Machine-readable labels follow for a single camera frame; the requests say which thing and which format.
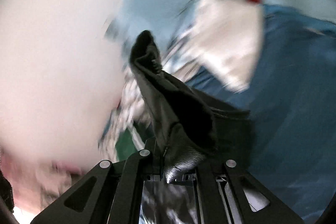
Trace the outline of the blue bed sheet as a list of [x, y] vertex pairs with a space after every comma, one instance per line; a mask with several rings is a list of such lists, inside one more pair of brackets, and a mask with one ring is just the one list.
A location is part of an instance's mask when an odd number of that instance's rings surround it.
[[205, 68], [188, 84], [250, 111], [249, 172], [315, 223], [335, 194], [335, 25], [290, 7], [263, 9], [264, 44], [249, 88], [231, 92]]

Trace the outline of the black jacket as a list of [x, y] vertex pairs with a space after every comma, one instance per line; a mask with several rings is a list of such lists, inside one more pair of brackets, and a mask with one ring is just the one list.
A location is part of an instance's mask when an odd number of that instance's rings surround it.
[[166, 182], [172, 183], [207, 159], [218, 164], [234, 160], [239, 167], [249, 167], [255, 138], [249, 111], [166, 73], [150, 31], [137, 37], [129, 63], [163, 154]]

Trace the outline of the green garment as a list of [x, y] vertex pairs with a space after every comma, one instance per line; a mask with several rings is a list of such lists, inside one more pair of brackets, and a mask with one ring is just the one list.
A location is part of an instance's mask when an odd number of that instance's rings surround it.
[[117, 160], [126, 160], [130, 155], [145, 148], [145, 141], [135, 128], [126, 128], [120, 133], [115, 145]]

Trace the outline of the white pillow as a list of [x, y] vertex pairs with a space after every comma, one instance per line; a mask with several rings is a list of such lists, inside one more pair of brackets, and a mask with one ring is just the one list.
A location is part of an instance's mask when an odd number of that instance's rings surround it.
[[263, 7], [247, 0], [197, 0], [179, 53], [205, 67], [225, 88], [249, 88], [263, 45]]

